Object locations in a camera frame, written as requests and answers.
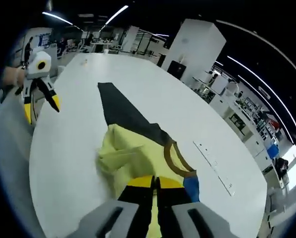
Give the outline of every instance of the yellow cloth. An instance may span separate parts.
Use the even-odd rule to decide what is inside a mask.
[[[163,155],[164,147],[156,142],[126,130],[116,124],[109,125],[102,148],[99,150],[99,164],[102,170],[112,176],[112,189],[117,199],[127,183],[135,178],[153,175],[163,176],[183,184],[183,177],[167,165]],[[173,146],[170,155],[174,165],[188,171],[180,162]],[[151,223],[147,238],[160,238],[157,198],[154,195],[151,210]]]

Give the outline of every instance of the blue object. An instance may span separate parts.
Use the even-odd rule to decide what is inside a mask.
[[[197,176],[185,177],[183,186],[191,198],[192,202],[200,202],[199,200],[199,180]]]
[[[271,159],[275,158],[279,153],[278,146],[273,144],[271,147],[267,149],[267,153]]]

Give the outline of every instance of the robot end effector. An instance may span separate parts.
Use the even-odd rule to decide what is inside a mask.
[[[24,111],[29,123],[31,120],[31,101],[32,92],[38,88],[52,108],[60,111],[60,102],[58,95],[54,91],[53,83],[50,80],[49,72],[51,68],[51,57],[44,51],[34,54],[29,65],[25,69],[25,78],[23,82]]]

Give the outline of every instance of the black ceiling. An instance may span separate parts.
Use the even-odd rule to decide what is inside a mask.
[[[120,0],[106,3],[79,0],[73,4],[66,0],[53,0],[53,12],[82,28],[103,25],[105,18],[102,16],[109,18],[124,5],[129,5],[129,8],[118,15],[110,23],[111,26],[135,25],[174,38],[186,18],[212,22],[223,20],[257,32],[296,65],[296,0],[286,3],[271,0]],[[94,17],[80,18],[78,14],[81,13],[93,13]],[[269,92],[256,77],[226,56],[249,67],[274,89],[296,119],[294,68],[277,51],[256,37],[221,23],[216,22],[216,26],[227,40],[218,58],[224,64],[223,69],[235,77],[240,74],[255,88],[261,86]],[[272,97],[271,104],[291,133],[296,134],[296,127],[279,101]]]

